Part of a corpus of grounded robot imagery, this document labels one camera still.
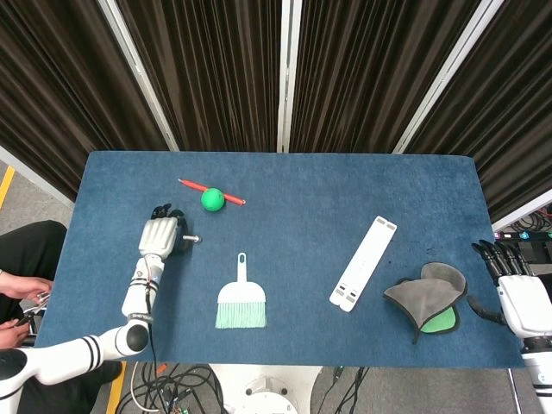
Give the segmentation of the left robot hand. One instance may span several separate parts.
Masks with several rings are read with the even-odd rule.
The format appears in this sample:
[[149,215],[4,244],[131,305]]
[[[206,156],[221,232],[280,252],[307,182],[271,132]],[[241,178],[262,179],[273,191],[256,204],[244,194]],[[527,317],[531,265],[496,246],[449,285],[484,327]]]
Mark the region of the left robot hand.
[[183,254],[191,247],[191,242],[185,240],[184,235],[188,235],[184,213],[173,209],[171,204],[157,206],[142,231],[139,252],[141,256],[154,254],[162,260]]

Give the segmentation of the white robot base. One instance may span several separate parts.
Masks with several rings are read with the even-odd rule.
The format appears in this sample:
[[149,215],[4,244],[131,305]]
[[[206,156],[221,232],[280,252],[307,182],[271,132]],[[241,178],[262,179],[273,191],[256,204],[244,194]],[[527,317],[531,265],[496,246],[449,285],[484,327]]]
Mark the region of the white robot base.
[[212,364],[228,414],[311,414],[320,366]]

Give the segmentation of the person in black clothes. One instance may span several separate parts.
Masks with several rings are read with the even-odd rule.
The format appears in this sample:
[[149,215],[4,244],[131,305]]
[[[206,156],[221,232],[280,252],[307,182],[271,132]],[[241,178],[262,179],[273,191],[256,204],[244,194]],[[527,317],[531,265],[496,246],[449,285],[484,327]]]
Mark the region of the person in black clothes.
[[22,300],[40,303],[51,293],[66,226],[46,220],[0,235],[0,350],[18,348],[28,336]]

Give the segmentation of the white folding stand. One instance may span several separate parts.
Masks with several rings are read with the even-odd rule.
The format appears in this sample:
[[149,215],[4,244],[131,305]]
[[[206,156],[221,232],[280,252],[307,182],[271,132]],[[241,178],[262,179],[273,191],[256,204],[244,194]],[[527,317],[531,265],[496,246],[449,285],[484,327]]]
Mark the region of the white folding stand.
[[333,305],[345,312],[353,310],[380,263],[396,229],[397,225],[384,217],[376,216],[374,218],[329,296],[329,301]]

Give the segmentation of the dark pleated curtain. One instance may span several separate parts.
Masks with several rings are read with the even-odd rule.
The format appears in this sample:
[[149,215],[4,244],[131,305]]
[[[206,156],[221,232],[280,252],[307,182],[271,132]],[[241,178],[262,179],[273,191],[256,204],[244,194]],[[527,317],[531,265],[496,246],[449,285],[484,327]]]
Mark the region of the dark pleated curtain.
[[[303,0],[290,153],[392,154],[480,0]],[[282,0],[117,0],[184,151],[277,152]],[[96,0],[0,0],[0,145],[74,200],[169,150]],[[505,0],[403,154],[471,157],[499,220],[552,198],[552,0]]]

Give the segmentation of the power strip with plugs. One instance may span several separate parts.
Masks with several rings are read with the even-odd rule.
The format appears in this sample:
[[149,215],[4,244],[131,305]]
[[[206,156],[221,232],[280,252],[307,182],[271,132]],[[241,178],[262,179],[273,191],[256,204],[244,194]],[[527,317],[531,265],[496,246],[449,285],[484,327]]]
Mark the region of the power strip with plugs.
[[552,232],[546,231],[522,231],[522,232],[495,232],[494,237],[497,241],[509,242],[552,242]]

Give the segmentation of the grey green cloth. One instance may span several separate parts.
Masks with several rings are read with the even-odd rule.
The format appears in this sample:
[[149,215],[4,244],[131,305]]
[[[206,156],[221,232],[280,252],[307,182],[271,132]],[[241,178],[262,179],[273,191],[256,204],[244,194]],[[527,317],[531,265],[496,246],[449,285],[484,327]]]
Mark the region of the grey green cloth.
[[456,304],[466,295],[464,274],[442,262],[424,264],[418,279],[402,278],[383,293],[413,325],[413,344],[421,335],[444,335],[457,330],[461,318]]

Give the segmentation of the green ball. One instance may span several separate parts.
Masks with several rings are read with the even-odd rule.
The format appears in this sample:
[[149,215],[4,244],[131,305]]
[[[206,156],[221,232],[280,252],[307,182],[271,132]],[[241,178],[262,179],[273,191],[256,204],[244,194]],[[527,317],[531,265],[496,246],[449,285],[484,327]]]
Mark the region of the green ball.
[[201,205],[205,210],[217,212],[225,205],[225,197],[217,188],[208,188],[201,197]]

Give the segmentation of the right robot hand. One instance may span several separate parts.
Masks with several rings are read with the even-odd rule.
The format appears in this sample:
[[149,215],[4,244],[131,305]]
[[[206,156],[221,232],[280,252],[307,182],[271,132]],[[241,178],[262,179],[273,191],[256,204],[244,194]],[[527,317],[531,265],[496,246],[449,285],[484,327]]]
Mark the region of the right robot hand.
[[500,311],[488,310],[469,295],[472,311],[482,319],[507,326],[522,340],[552,337],[552,299],[523,254],[500,241],[480,240],[472,249],[484,261],[501,305]]

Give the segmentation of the white brush green bristles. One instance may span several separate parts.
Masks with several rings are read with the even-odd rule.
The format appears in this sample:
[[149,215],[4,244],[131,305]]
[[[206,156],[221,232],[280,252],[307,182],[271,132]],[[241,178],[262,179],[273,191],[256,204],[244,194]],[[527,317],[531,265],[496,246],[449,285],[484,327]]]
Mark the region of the white brush green bristles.
[[262,329],[267,326],[267,298],[263,288],[248,280],[247,255],[237,256],[236,281],[217,297],[216,329]]

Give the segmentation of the red pen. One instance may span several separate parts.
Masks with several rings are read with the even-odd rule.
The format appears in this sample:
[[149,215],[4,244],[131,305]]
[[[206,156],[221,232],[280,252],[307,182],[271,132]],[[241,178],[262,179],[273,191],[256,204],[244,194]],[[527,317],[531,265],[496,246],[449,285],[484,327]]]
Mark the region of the red pen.
[[[195,182],[190,181],[188,179],[178,179],[178,182],[180,184],[184,185],[184,186],[187,186],[187,187],[192,188],[192,189],[197,190],[197,191],[208,191],[208,190],[210,190],[210,187],[205,186],[205,185],[201,185],[199,183],[195,183]],[[231,194],[228,194],[228,193],[223,193],[223,197],[226,201],[229,201],[233,204],[245,205],[247,203],[245,199],[239,198],[237,196],[234,196],[234,195],[231,195]]]

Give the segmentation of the white frame post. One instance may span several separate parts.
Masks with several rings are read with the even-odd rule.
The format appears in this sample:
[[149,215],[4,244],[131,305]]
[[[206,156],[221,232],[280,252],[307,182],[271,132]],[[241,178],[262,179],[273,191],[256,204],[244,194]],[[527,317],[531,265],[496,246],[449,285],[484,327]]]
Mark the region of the white frame post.
[[116,42],[126,59],[135,81],[139,86],[142,96],[152,113],[158,129],[160,130],[166,146],[170,151],[178,152],[179,145],[175,139],[174,133],[167,121],[165,112],[160,104],[160,100],[155,93],[141,56],[136,47],[134,39],[125,22],[117,0],[96,0],[100,10],[107,21],[111,32],[116,38]]
[[392,150],[393,154],[403,154],[419,130],[423,121],[435,106],[452,78],[471,53],[479,38],[483,35],[505,0],[480,0],[474,13],[461,31],[458,40],[443,61],[441,68],[432,81],[421,103],[417,106],[405,130]]
[[497,232],[506,227],[509,227],[512,223],[551,203],[552,198],[547,200],[545,200],[544,198],[536,198],[528,202],[527,204],[517,208],[516,210],[499,219],[498,221],[494,222],[492,224],[492,230],[494,232]]
[[27,166],[24,162],[15,157],[10,151],[0,145],[0,161],[8,166],[12,166],[20,173],[24,178],[36,185],[42,191],[49,196],[56,198],[66,207],[72,209],[74,202],[57,190],[53,185],[48,183],[41,175],[35,172],[32,168]]
[[288,153],[298,67],[303,0],[282,0],[279,53],[278,153]]

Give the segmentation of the blue table mat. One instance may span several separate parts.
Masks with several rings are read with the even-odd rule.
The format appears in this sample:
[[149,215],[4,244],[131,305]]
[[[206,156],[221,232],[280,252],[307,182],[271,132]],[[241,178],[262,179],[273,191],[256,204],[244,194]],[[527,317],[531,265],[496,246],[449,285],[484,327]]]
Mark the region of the blue table mat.
[[[246,200],[201,205],[188,179]],[[421,335],[384,291],[438,261],[460,270],[470,294],[499,298],[472,249],[492,239],[474,161],[465,156],[97,151],[86,163],[37,339],[41,347],[120,326],[139,241],[156,206],[182,210],[202,241],[165,266],[145,361],[364,367],[519,367],[518,339],[465,301],[458,330]],[[396,232],[356,306],[329,301],[376,216]],[[248,280],[267,298],[267,326],[216,329],[217,297]]]

